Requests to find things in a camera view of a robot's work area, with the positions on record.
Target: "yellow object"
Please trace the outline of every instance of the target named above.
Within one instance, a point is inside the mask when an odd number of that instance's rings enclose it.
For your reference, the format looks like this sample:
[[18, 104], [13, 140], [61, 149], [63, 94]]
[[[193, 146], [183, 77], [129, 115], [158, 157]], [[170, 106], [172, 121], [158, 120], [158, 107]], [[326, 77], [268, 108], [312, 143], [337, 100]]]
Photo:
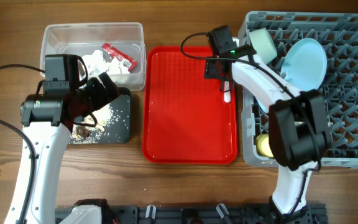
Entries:
[[260, 134], [256, 137], [256, 150], [260, 156], [273, 158], [273, 153], [269, 146], [268, 134]]

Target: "gray dish rack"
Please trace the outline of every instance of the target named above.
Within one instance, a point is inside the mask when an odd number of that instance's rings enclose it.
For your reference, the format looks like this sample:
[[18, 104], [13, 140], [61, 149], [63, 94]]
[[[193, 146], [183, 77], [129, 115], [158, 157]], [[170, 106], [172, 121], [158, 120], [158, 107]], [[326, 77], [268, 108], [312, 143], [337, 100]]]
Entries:
[[[240, 45], [249, 43], [249, 32], [266, 28], [277, 48], [269, 64], [279, 72], [285, 55], [297, 41], [314, 38], [327, 53], [327, 73], [319, 91], [324, 95], [333, 138], [323, 166], [358, 168], [358, 14], [254, 11], [246, 15], [238, 33]], [[254, 139], [268, 134], [269, 116], [244, 89], [241, 113], [244, 160], [250, 166], [278, 166], [275, 159], [260, 156]]]

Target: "table surface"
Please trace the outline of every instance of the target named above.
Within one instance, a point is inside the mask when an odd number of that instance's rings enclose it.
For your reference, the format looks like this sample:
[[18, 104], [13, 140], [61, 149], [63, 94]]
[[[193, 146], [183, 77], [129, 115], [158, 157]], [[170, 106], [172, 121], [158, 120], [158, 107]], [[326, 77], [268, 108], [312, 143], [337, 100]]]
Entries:
[[[39, 66], [44, 30], [49, 24], [73, 22], [140, 22], [147, 51], [179, 45], [188, 35], [227, 24], [237, 34], [249, 11], [358, 12], [358, 1], [111, 1], [88, 3], [26, 0], [0, 4], [0, 65]], [[190, 45], [206, 45], [195, 39]], [[41, 76], [20, 68], [0, 71], [0, 118], [21, 127], [19, 106], [35, 91]], [[237, 87], [237, 110], [242, 90]], [[69, 146], [62, 162], [59, 207], [79, 199], [106, 198], [110, 205], [215, 205], [268, 202], [277, 169], [249, 167], [239, 155], [227, 166], [158, 165], [141, 152], [144, 92], [134, 93], [131, 140], [122, 145]], [[0, 223], [14, 193], [22, 139], [0, 125]], [[358, 170], [330, 168], [312, 177], [307, 199], [326, 203], [330, 223], [358, 223]]]

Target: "light blue plate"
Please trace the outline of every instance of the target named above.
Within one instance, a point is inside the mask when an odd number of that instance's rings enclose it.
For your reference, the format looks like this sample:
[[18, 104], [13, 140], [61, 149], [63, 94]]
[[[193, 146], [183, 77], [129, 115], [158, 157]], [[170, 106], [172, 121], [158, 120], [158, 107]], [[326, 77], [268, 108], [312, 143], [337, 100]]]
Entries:
[[[281, 67], [281, 74], [289, 84], [300, 90], [309, 91], [320, 87], [327, 70], [327, 55], [317, 40], [299, 40], [288, 51]], [[260, 102], [266, 113], [268, 109]]]

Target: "brown food piece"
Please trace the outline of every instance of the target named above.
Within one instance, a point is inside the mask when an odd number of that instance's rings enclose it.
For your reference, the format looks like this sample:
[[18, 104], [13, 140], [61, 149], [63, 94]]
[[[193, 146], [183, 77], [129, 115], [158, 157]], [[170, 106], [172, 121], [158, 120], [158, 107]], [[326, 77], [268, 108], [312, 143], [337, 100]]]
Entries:
[[75, 128], [75, 131], [77, 132], [77, 135], [81, 136], [83, 139], [86, 139], [90, 135], [90, 132], [91, 132], [84, 126], [77, 126]]

